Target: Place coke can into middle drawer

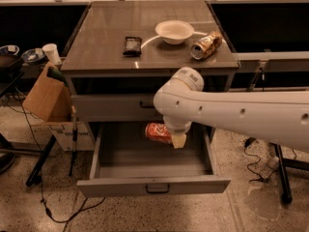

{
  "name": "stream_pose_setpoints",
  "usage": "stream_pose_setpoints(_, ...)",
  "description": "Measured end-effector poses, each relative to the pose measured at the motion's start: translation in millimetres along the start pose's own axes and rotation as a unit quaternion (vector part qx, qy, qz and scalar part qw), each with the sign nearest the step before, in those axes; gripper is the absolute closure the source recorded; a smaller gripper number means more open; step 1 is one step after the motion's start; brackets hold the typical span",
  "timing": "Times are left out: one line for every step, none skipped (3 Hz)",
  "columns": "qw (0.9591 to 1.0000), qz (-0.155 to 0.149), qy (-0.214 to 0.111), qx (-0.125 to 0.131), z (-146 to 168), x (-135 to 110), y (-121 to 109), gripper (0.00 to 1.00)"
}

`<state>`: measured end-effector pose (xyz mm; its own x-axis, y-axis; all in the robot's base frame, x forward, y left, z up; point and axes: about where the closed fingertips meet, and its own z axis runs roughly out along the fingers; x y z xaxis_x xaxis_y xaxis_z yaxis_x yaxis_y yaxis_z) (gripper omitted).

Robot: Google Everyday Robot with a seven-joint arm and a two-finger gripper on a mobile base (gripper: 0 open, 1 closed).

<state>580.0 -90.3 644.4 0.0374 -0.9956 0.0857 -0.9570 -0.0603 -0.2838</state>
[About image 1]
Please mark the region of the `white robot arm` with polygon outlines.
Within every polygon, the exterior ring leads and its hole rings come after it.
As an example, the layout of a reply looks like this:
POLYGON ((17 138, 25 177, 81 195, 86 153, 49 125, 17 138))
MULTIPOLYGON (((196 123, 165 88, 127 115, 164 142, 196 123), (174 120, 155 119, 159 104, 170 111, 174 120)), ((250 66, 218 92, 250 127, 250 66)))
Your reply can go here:
POLYGON ((172 134, 193 122, 309 152, 309 92, 205 92, 195 70, 179 69, 154 95, 172 134))

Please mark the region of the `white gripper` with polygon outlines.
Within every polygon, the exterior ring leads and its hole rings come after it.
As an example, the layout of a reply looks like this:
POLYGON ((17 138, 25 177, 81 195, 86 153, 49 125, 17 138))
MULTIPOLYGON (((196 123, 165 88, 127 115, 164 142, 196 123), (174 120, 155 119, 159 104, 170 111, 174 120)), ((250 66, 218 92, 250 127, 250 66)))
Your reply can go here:
POLYGON ((164 116, 164 125, 172 134, 172 144, 175 149, 183 148, 186 142, 186 133, 190 130, 191 123, 184 119, 164 116))

